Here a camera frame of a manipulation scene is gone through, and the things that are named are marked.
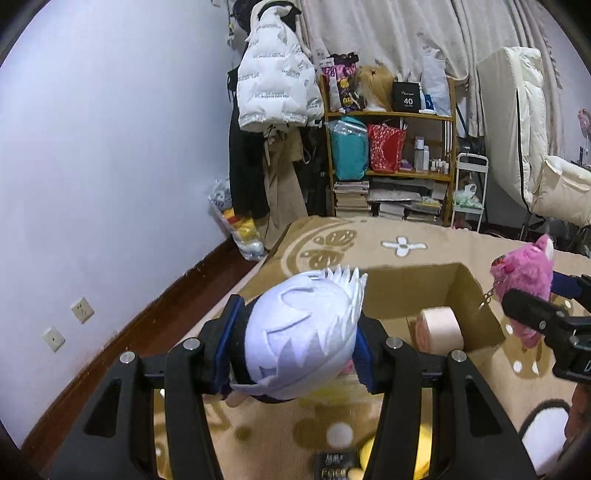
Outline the person right hand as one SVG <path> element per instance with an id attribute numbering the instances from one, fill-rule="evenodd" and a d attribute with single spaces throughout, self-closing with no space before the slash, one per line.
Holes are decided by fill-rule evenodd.
<path id="1" fill-rule="evenodd" d="M 578 384 L 573 392 L 571 402 L 568 420 L 564 429 L 568 442 L 572 442 L 590 421 L 590 386 Z"/>

